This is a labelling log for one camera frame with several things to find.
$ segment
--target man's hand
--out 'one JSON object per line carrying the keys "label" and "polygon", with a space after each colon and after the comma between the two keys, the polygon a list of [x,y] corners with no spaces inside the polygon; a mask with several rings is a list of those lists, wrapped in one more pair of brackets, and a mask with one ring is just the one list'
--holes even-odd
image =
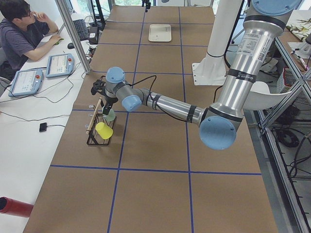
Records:
{"label": "man's hand", "polygon": [[56,44],[59,40],[61,40],[62,38],[59,35],[52,35],[49,39],[49,41],[52,42],[52,44]]}
{"label": "man's hand", "polygon": [[50,18],[44,12],[33,11],[34,15],[37,17],[39,22],[45,23],[50,21]]}

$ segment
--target plastic basket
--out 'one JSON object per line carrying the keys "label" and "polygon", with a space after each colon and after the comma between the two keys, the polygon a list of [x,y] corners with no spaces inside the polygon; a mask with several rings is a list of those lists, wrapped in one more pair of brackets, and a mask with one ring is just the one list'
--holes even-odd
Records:
{"label": "plastic basket", "polygon": [[[277,93],[288,92],[291,86],[296,82],[296,79],[288,67],[283,68],[283,72],[277,80],[276,91]],[[295,100],[299,103],[310,104],[308,99],[305,97],[303,91],[300,92],[298,97]]]}
{"label": "plastic basket", "polygon": [[276,91],[278,93],[288,92],[291,86],[296,82],[296,79],[288,67],[284,67],[282,74],[276,83]]}

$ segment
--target black phone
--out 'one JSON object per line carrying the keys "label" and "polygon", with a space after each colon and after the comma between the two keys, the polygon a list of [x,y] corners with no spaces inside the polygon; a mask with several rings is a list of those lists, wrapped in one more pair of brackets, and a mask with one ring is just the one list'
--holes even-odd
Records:
{"label": "black phone", "polygon": [[47,127],[48,127],[47,122],[41,123],[40,128],[39,128],[39,132],[45,132],[47,130]]}

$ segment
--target glasses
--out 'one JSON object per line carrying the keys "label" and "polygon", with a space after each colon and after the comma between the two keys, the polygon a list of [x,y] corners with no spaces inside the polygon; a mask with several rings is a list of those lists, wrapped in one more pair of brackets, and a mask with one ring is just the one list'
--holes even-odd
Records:
{"label": "glasses", "polygon": [[28,15],[25,15],[25,16],[22,16],[22,18],[25,18],[25,17],[30,17],[31,18],[31,8],[30,8],[30,5],[28,4]]}

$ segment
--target screen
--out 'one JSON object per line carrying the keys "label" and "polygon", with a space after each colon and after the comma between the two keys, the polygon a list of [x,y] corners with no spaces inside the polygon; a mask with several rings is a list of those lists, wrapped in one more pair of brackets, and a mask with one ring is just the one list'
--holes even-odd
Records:
{"label": "screen", "polygon": [[25,72],[20,72],[15,81],[14,90],[12,94],[30,92],[33,89],[35,80],[36,70],[30,70]]}
{"label": "screen", "polygon": [[49,74],[62,74],[66,72],[67,55],[53,56],[51,58]]}

